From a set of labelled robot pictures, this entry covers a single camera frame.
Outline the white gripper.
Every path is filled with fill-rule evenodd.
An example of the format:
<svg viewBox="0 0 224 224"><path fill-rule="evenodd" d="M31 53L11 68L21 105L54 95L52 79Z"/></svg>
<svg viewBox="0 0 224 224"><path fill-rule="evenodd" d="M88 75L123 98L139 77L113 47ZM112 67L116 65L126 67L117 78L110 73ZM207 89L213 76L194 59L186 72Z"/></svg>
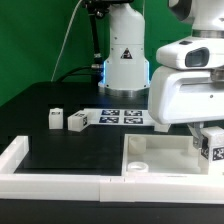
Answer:
<svg viewBox="0 0 224 224"><path fill-rule="evenodd" d="M148 111L159 124L188 123L193 146L201 149L203 122L224 119L224 82L212 81L208 70L161 66L152 76Z"/></svg>

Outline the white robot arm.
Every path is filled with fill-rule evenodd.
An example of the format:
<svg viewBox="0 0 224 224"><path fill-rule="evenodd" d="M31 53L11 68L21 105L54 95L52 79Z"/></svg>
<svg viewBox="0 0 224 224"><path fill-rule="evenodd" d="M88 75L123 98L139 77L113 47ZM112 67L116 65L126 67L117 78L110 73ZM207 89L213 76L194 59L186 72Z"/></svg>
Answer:
<svg viewBox="0 0 224 224"><path fill-rule="evenodd" d="M110 54L99 88L118 96L147 90L155 129L186 123L200 148L204 123L224 119L224 0L168 0L168 8L192 25L191 35L159 48L160 67L150 74L143 16L129 4L109 3Z"/></svg>

